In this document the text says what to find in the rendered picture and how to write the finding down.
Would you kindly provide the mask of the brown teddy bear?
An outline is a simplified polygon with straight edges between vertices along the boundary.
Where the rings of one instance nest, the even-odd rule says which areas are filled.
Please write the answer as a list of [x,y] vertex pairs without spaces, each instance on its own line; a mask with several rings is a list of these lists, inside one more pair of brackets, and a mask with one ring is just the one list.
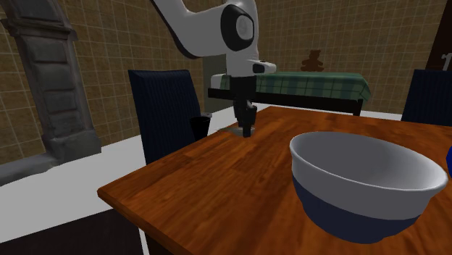
[[301,71],[304,72],[322,72],[323,63],[319,61],[320,50],[311,50],[309,58],[302,61]]

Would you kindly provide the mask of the dark blue chair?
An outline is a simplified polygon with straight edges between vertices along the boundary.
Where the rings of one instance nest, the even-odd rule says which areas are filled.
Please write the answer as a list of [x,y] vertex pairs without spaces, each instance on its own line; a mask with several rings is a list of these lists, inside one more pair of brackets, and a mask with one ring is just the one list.
[[129,70],[147,164],[195,141],[190,119],[203,113],[188,70]]
[[452,127],[452,71],[415,70],[401,120]]

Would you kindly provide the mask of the grey stone arch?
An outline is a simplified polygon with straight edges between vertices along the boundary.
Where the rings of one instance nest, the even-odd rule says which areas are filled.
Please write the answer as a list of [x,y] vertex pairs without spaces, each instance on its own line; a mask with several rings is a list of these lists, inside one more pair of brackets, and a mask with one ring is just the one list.
[[43,134],[45,153],[0,166],[0,186],[101,153],[73,47],[78,39],[57,0],[0,0]]

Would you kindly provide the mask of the wooden table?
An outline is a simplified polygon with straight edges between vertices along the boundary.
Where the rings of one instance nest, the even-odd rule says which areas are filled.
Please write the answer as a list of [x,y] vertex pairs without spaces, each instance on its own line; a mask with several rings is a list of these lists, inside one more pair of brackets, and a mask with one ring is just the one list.
[[414,225],[378,243],[336,238],[305,214],[289,143],[343,131],[418,151],[440,166],[452,127],[270,106],[250,138],[216,132],[101,188],[99,198],[174,255],[452,255],[452,180]]

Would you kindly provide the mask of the white and blue bowl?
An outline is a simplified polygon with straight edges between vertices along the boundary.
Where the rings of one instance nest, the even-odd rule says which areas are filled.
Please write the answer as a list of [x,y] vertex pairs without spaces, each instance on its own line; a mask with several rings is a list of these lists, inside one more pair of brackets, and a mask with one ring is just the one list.
[[302,133],[291,139],[290,152],[306,215],[353,243],[376,243],[412,226],[448,183],[426,156],[365,135]]

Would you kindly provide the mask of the black cup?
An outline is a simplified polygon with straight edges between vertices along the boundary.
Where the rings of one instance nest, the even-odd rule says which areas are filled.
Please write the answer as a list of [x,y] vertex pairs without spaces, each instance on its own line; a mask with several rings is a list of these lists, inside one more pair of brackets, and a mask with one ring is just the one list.
[[208,136],[211,118],[212,113],[203,112],[200,116],[192,117],[190,119],[191,129],[195,141],[199,141]]

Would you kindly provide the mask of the dark brown door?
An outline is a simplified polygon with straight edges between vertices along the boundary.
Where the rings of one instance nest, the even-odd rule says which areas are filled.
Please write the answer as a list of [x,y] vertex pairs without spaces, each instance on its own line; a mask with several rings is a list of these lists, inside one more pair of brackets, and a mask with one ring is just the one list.
[[427,60],[426,70],[452,70],[452,0],[447,0],[432,49]]

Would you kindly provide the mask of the bed with green plaid cover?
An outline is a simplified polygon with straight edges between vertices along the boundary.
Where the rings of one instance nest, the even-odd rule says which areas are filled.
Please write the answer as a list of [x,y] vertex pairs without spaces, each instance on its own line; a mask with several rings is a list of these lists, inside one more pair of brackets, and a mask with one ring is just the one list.
[[[371,96],[368,82],[359,73],[277,72],[255,76],[256,94],[252,102],[256,103],[359,116]],[[213,75],[208,96],[233,100],[230,78],[226,74]]]

